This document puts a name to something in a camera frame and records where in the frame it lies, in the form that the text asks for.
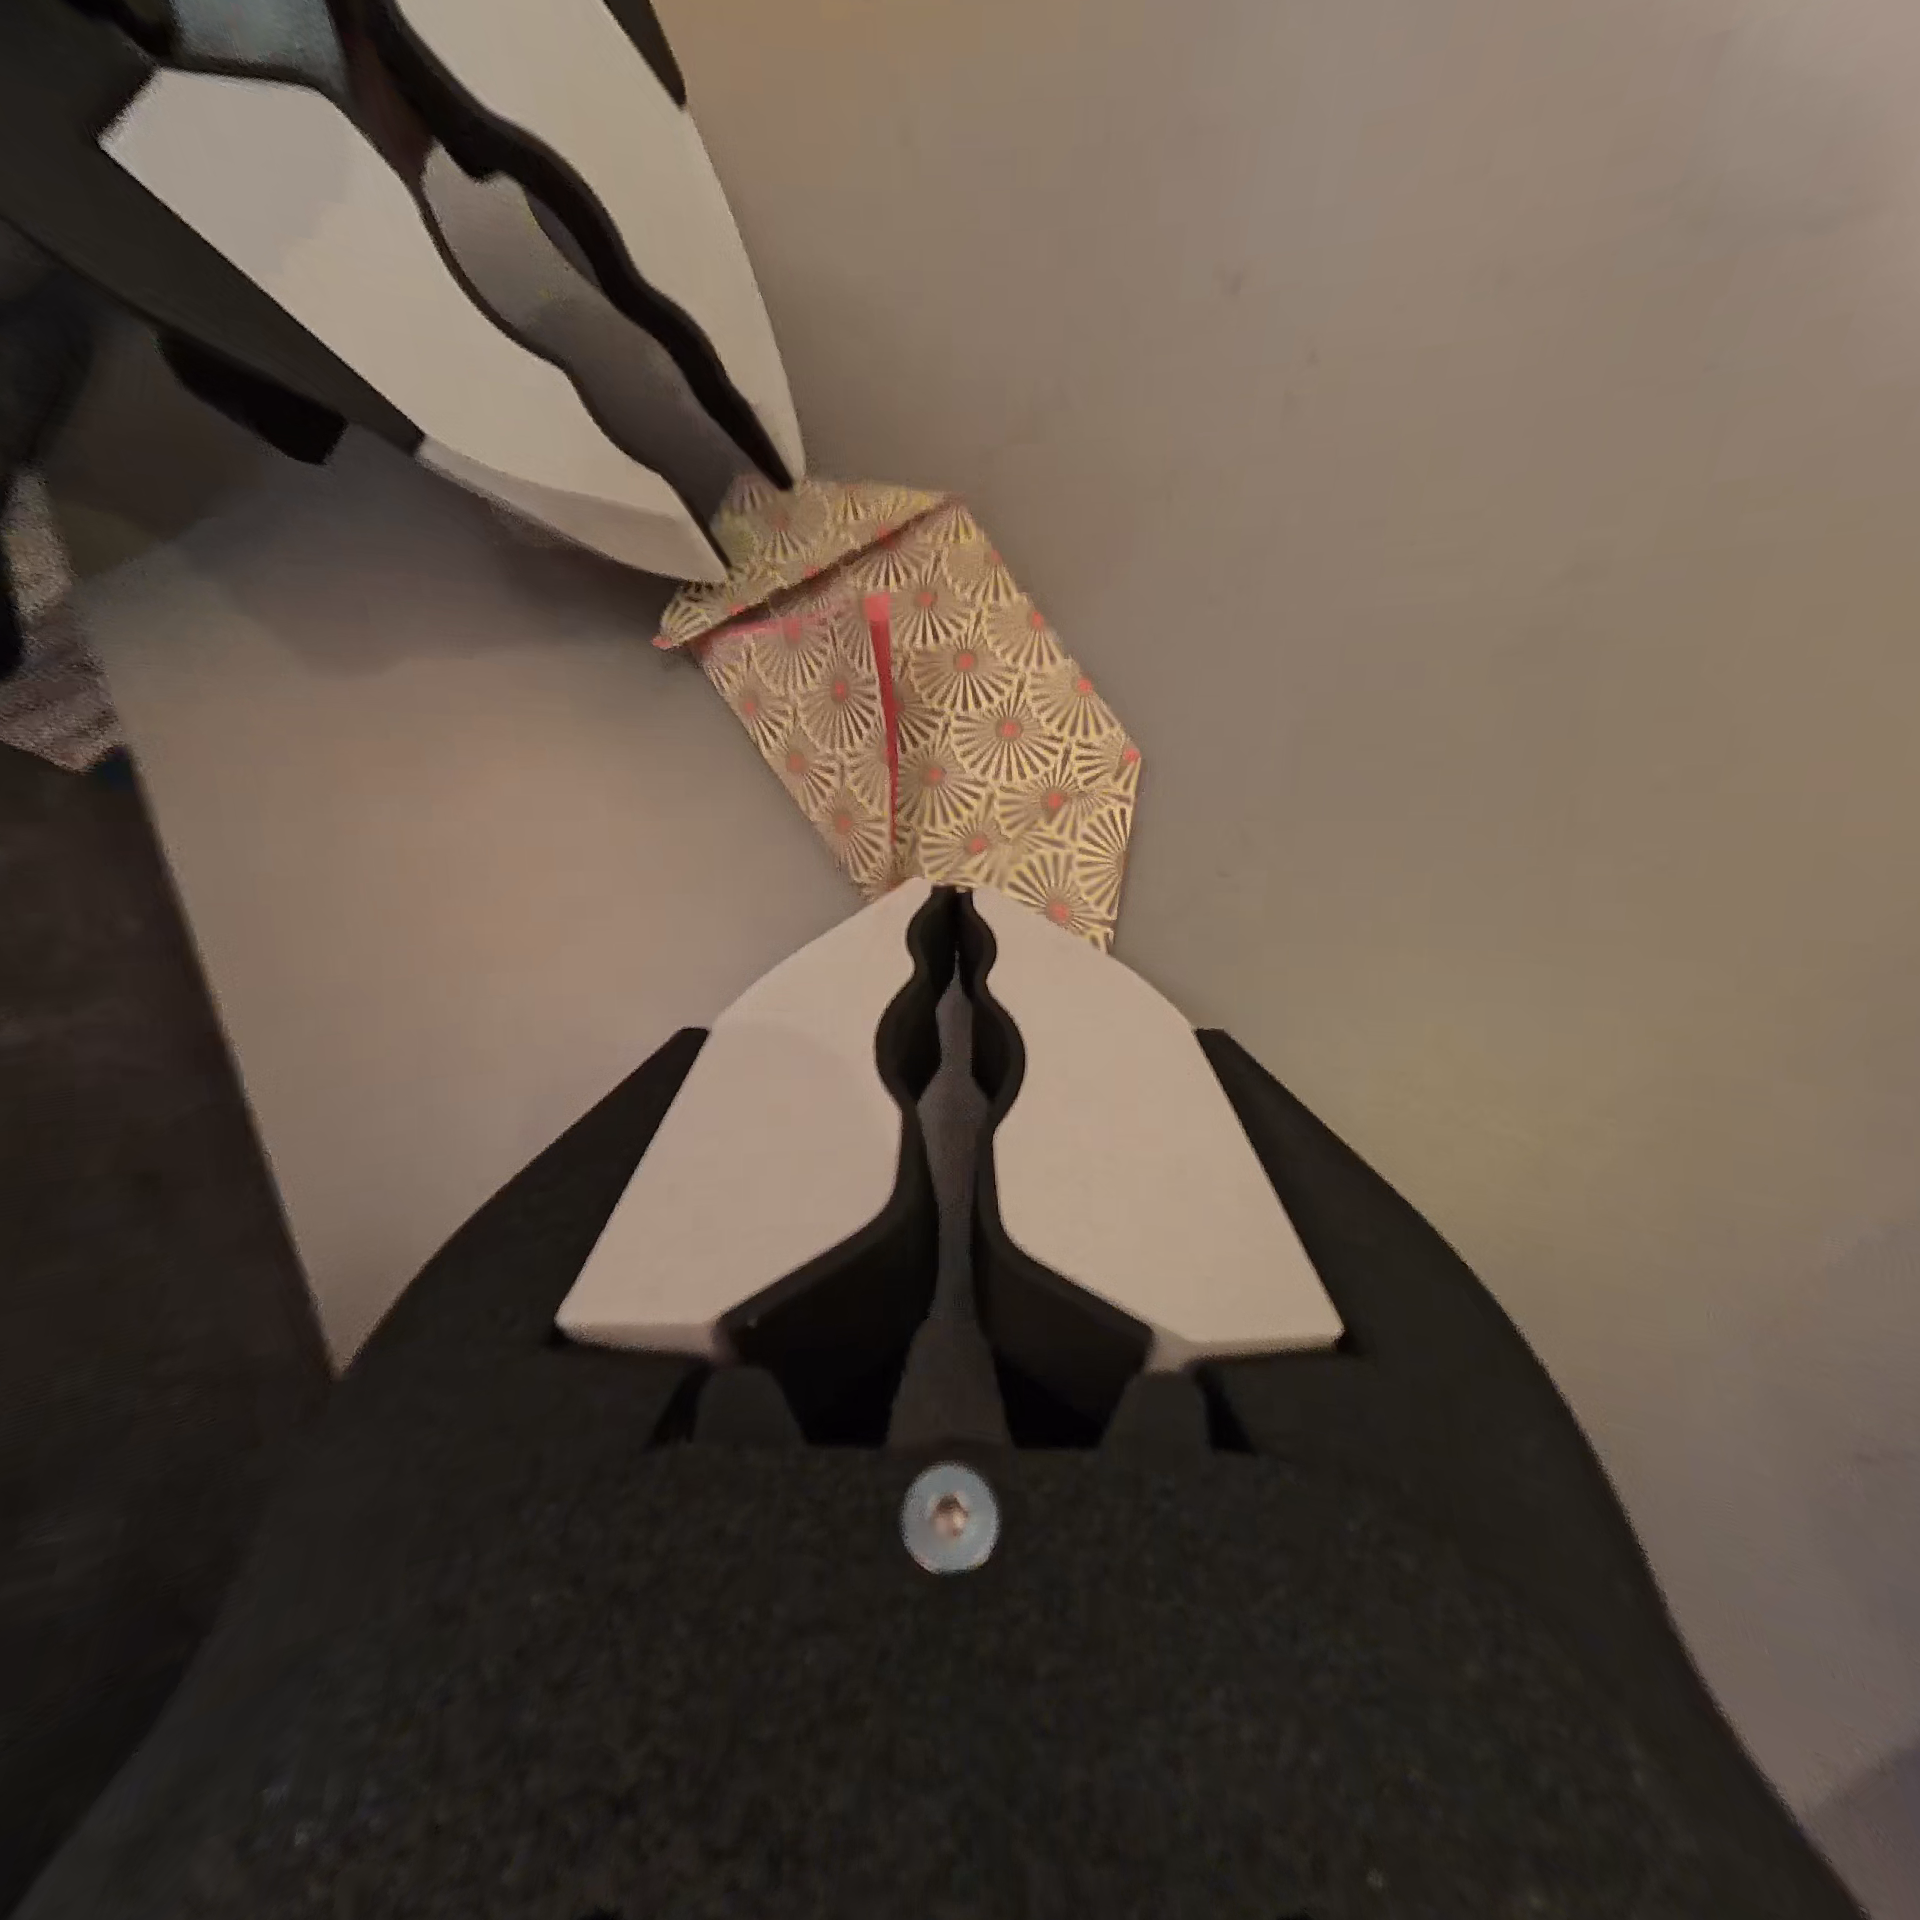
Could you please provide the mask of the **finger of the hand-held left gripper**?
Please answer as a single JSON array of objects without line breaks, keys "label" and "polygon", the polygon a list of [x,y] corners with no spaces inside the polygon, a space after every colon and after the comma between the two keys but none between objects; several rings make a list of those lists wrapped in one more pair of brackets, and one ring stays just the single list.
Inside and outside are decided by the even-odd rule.
[{"label": "finger of the hand-held left gripper", "polygon": [[621,567],[723,581],[685,501],[471,300],[409,187],[317,91],[165,69],[102,152],[390,403],[420,467]]},{"label": "finger of the hand-held left gripper", "polygon": [[651,5],[375,5],[375,46],[437,147],[561,229],[765,479],[803,479],[785,359]]}]

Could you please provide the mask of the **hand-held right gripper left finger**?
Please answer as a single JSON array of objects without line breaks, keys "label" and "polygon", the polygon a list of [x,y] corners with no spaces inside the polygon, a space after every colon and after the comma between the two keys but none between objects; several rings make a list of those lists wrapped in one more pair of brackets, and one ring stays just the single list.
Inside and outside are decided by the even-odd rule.
[{"label": "hand-held right gripper left finger", "polygon": [[876,1444],[939,1277],[921,1096],[955,891],[898,884],[711,1024],[564,1295],[570,1342],[761,1369],[819,1444]]}]

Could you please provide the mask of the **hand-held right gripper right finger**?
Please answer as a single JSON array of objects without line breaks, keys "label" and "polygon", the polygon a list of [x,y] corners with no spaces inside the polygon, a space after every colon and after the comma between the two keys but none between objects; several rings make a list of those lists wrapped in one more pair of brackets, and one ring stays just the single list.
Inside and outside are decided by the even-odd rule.
[{"label": "hand-held right gripper right finger", "polygon": [[1188,1016],[995,889],[964,896],[977,1307],[1090,1429],[1143,1375],[1332,1353],[1342,1316]]}]

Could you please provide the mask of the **gold patterned origami paper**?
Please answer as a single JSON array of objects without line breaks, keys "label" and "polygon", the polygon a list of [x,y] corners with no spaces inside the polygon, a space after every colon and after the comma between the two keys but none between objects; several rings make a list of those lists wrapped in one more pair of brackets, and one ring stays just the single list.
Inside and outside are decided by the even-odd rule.
[{"label": "gold patterned origami paper", "polygon": [[831,864],[987,886],[1108,951],[1143,755],[1002,544],[951,494],[731,487],[719,583],[657,646],[692,659]]}]

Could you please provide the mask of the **speckled grey fabric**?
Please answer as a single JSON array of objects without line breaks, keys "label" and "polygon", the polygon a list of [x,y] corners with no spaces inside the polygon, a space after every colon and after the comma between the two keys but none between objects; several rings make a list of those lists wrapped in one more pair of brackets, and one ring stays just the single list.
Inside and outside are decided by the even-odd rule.
[{"label": "speckled grey fabric", "polygon": [[54,503],[35,471],[6,497],[3,563],[3,742],[67,775],[94,775],[126,733],[79,615]]}]

